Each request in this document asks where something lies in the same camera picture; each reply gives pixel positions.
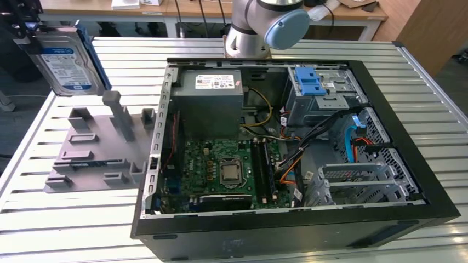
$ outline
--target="white label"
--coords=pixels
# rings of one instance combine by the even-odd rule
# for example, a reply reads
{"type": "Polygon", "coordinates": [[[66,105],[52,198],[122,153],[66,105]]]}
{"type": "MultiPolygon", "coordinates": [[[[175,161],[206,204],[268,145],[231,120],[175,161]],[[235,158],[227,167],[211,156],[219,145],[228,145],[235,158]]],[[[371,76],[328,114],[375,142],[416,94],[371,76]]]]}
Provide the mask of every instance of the white label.
{"type": "Polygon", "coordinates": [[[143,15],[163,15],[162,12],[142,12],[143,15]]]}
{"type": "Polygon", "coordinates": [[[42,57],[62,86],[80,90],[92,85],[86,71],[75,63],[75,54],[43,54],[42,57]]]}
{"type": "Polygon", "coordinates": [[[234,89],[234,75],[198,75],[196,89],[234,89]]]}
{"type": "Polygon", "coordinates": [[[367,19],[368,20],[384,20],[386,18],[380,18],[378,16],[370,16],[367,19]]]}
{"type": "Polygon", "coordinates": [[[314,172],[308,171],[304,176],[304,180],[312,180],[314,172]]]}
{"type": "Polygon", "coordinates": [[[303,193],[299,192],[298,188],[294,190],[294,196],[298,198],[298,200],[302,201],[302,199],[303,199],[303,193]]]}
{"type": "Polygon", "coordinates": [[[280,118],[280,123],[282,123],[282,126],[287,126],[287,124],[288,124],[288,118],[282,117],[282,118],[280,118]]]}
{"type": "Polygon", "coordinates": [[[72,163],[71,166],[90,166],[87,163],[72,163]]]}
{"type": "Polygon", "coordinates": [[[323,86],[324,88],[335,88],[334,82],[322,82],[322,86],[323,86]]]}

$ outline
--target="sticker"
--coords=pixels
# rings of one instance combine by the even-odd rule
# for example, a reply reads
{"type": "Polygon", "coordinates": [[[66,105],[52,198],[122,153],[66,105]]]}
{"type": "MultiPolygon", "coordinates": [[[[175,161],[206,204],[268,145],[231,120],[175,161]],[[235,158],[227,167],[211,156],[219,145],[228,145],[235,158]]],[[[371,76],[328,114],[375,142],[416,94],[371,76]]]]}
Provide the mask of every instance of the sticker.
{"type": "Polygon", "coordinates": [[[287,126],[287,124],[288,124],[288,118],[282,117],[282,118],[280,118],[280,123],[282,123],[282,126],[287,126]]]}
{"type": "Polygon", "coordinates": [[[87,163],[71,163],[71,166],[90,166],[87,163]]]}
{"type": "Polygon", "coordinates": [[[74,49],[44,48],[42,57],[58,82],[66,89],[91,89],[92,83],[84,69],[78,65],[74,49]]]}
{"type": "Polygon", "coordinates": [[[142,12],[143,15],[163,15],[162,12],[142,12]]]}
{"type": "Polygon", "coordinates": [[[324,88],[335,88],[334,82],[322,82],[322,86],[323,86],[324,88]]]}
{"type": "Polygon", "coordinates": [[[303,199],[303,193],[299,192],[298,188],[294,190],[294,196],[298,198],[298,200],[302,201],[302,199],[303,199]]]}
{"type": "Polygon", "coordinates": [[[234,75],[198,75],[196,89],[234,89],[234,75]]]}
{"type": "Polygon", "coordinates": [[[380,18],[378,16],[370,16],[367,19],[368,20],[384,20],[386,18],[380,18]]]}
{"type": "Polygon", "coordinates": [[[308,171],[304,176],[304,180],[312,180],[314,172],[308,171]]]}

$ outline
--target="metal slatted surface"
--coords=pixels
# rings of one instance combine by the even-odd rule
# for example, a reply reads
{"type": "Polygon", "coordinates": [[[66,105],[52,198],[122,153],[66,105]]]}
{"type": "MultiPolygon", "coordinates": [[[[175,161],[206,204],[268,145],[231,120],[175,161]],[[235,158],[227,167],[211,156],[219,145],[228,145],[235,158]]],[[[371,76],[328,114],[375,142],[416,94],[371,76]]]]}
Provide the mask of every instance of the metal slatted surface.
{"type": "MultiPolygon", "coordinates": [[[[158,109],[167,57],[223,56],[220,39],[98,38],[94,44],[114,89],[123,94],[122,104],[131,113],[144,107],[158,109]]],[[[466,120],[440,91],[427,84],[391,43],[303,41],[290,50],[274,51],[274,57],[366,63],[463,216],[380,248],[243,260],[468,260],[468,134],[466,120]]],[[[87,106],[94,115],[111,113],[98,97],[50,96],[2,177],[7,187],[0,198],[0,255],[3,260],[15,262],[155,262],[150,250],[130,239],[136,190],[43,193],[71,126],[66,117],[74,106],[87,106]]]]}

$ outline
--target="workbench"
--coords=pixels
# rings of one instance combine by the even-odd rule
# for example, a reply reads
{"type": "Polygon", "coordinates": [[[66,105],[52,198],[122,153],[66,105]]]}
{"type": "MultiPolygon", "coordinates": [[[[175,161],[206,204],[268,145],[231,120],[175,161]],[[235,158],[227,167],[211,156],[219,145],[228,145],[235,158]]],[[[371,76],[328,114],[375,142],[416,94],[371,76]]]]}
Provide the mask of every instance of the workbench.
{"type": "MultiPolygon", "coordinates": [[[[96,38],[99,58],[131,113],[158,110],[167,57],[220,58],[220,39],[96,38]]],[[[467,262],[468,120],[404,48],[388,42],[302,41],[274,58],[362,60],[404,123],[462,217],[379,248],[286,254],[232,261],[467,262]]],[[[51,94],[0,178],[3,262],[158,262],[130,238],[138,190],[43,192],[71,127],[72,107],[110,114],[98,96],[51,94]]]]}
{"type": "MultiPolygon", "coordinates": [[[[160,6],[142,5],[140,9],[112,10],[112,0],[42,0],[44,14],[43,21],[96,21],[96,22],[163,22],[166,23],[168,37],[178,37],[178,8],[175,0],[164,0],[160,6]]],[[[180,16],[184,23],[202,23],[199,0],[179,0],[180,16]]],[[[231,23],[232,4],[223,3],[226,22],[231,23]]],[[[203,1],[208,23],[223,23],[220,4],[218,1],[203,1]]],[[[335,10],[335,26],[364,27],[360,41],[371,41],[380,23],[387,20],[387,14],[380,7],[374,12],[360,8],[348,8],[340,5],[335,10]]],[[[311,25],[330,26],[331,15],[311,25]]]]}

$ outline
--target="hard drive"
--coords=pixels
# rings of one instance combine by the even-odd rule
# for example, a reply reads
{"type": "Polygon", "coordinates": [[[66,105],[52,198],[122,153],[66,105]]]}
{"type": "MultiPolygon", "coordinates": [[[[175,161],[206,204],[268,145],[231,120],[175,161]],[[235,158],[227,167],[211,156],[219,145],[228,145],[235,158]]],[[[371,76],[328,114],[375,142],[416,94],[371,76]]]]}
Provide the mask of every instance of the hard drive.
{"type": "Polygon", "coordinates": [[[86,28],[42,27],[42,54],[30,54],[58,96],[103,95],[111,89],[86,28]]]}

